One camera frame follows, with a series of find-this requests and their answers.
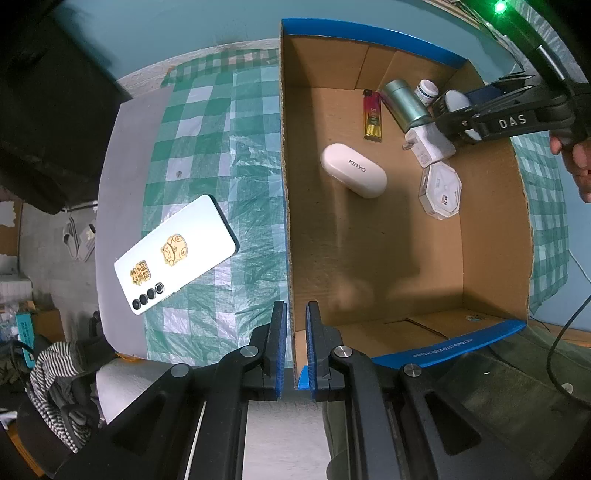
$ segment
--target green led light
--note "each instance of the green led light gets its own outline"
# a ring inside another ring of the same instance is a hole
[[[495,3],[495,13],[501,14],[505,10],[507,10],[507,4],[505,2],[497,2]]]

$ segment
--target slipper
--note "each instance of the slipper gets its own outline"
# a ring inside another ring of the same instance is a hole
[[[68,218],[67,223],[64,225],[63,241],[68,247],[70,256],[76,258],[78,256],[78,236],[76,235],[76,225],[72,217]]]
[[[78,247],[78,260],[85,262],[90,258],[95,249],[96,228],[95,220],[87,225],[80,234],[80,246]]]

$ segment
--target green metal cylinder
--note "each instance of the green metal cylinder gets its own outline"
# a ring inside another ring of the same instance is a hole
[[[404,133],[433,119],[405,80],[393,80],[380,91],[382,100]]]

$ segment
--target colorful lighter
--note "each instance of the colorful lighter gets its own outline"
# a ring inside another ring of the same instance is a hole
[[[378,92],[363,91],[364,137],[374,142],[382,141],[382,105]]]

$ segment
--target green and white tablecloth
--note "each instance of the green and white tablecloth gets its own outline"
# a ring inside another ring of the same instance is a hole
[[[142,234],[211,194],[240,249],[146,312],[150,359],[215,363],[269,321],[275,300],[288,301],[278,78],[277,49],[226,50],[178,66],[162,83],[174,92],[154,145]],[[514,138],[514,146],[534,231],[534,312],[566,282],[566,208],[547,136]]]

